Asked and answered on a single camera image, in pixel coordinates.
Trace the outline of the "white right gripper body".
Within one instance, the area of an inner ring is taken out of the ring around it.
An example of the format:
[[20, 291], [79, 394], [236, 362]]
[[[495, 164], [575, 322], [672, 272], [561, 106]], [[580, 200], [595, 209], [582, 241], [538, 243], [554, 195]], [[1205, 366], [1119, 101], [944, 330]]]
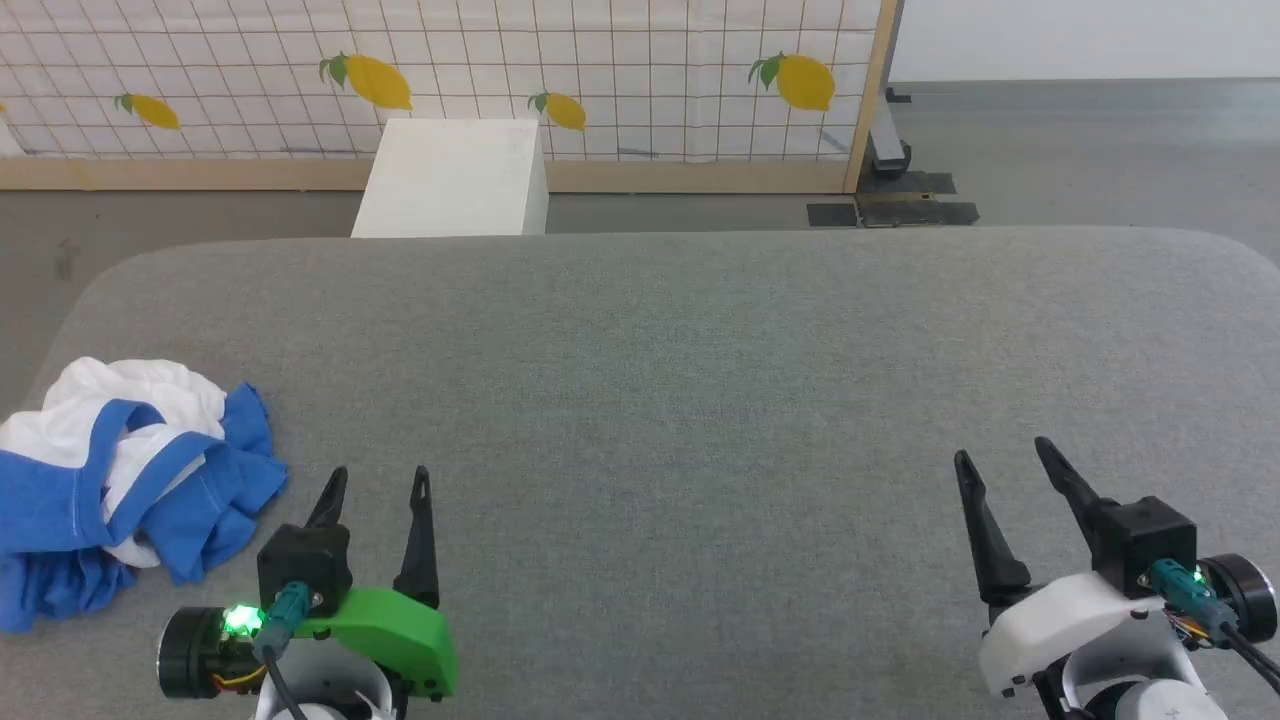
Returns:
[[988, 606], [978, 653], [993, 694], [1033, 685], [1042, 698], [1206, 698], [1198, 650], [1229, 650], [1271, 687], [1261, 644], [1277, 633], [1277, 601], [1251, 561], [1225, 553], [1193, 569], [1155, 564], [1151, 597], [1129, 600], [1096, 571], [1060, 578], [1014, 606]]

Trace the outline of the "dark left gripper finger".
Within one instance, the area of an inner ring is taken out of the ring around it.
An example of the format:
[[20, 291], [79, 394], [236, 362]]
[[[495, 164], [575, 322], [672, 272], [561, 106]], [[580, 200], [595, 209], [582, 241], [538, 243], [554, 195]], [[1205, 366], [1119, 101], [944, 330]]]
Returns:
[[436, 565], [430, 473], [415, 470], [410, 491], [411, 523], [401, 570], [393, 589], [430, 609], [439, 609], [440, 585]]
[[307, 529], [332, 528], [340, 524], [348, 483], [347, 466], [338, 466], [330, 474], [305, 527]]

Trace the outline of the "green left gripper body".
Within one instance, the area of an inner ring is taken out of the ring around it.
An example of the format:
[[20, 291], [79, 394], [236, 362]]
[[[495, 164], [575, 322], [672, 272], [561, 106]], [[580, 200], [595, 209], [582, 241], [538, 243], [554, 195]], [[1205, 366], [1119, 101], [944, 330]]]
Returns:
[[238, 603], [174, 612], [157, 643], [160, 691], [170, 700], [259, 694], [271, 679], [264, 647], [273, 650], [296, 698], [307, 682], [303, 653], [311, 650], [324, 659], [344, 651], [356, 662], [371, 662], [394, 700], [444, 700], [458, 679], [451, 629], [435, 609], [390, 588], [356, 588], [337, 614], [320, 618], [292, 589], [264, 609]]

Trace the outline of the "blue and white t-shirt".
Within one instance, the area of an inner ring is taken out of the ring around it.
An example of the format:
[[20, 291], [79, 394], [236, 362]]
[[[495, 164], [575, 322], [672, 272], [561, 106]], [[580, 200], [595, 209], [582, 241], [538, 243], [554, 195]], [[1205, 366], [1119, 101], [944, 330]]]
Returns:
[[150, 568], [202, 582], [287, 482], [251, 384], [74, 360], [40, 407], [0, 421], [0, 632], [96, 612]]

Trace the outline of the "white box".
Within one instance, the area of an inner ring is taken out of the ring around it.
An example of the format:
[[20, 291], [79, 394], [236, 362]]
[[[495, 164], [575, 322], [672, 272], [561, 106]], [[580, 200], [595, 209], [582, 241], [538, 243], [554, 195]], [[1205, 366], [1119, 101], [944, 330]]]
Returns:
[[545, 234], [549, 193], [532, 119], [387, 122], [353, 238]]

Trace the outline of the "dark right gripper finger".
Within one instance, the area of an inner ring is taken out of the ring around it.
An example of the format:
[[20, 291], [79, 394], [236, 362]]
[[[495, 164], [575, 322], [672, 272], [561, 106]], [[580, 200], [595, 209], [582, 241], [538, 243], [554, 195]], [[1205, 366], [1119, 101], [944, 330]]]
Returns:
[[1014, 606], [1029, 594], [1030, 573], [1011, 551], [965, 450], [955, 454], [955, 471], [979, 597], [987, 606]]
[[1036, 452], [1050, 484], [1066, 501], [1091, 551], [1097, 552], [1097, 520], [1111, 498], [1100, 496], [1048, 437], [1036, 437]]

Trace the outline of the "grey metal partition foot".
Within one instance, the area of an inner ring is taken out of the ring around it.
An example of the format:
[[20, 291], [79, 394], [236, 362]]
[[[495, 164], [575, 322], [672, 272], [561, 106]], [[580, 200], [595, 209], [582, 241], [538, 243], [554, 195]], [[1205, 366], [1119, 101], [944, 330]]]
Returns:
[[911, 95], [897, 94], [893, 87], [886, 86], [876, 106], [868, 158], [870, 173], [882, 181], [896, 181], [910, 169], [913, 149], [899, 133], [892, 110], [895, 105], [911, 102]]

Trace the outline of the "lemon print partition screen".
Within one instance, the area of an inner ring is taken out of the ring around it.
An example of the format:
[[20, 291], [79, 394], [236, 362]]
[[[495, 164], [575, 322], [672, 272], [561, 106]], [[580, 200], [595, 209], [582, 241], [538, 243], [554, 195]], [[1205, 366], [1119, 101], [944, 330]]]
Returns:
[[361, 190], [535, 122], [556, 192], [851, 193], [902, 0], [0, 0], [0, 190]]

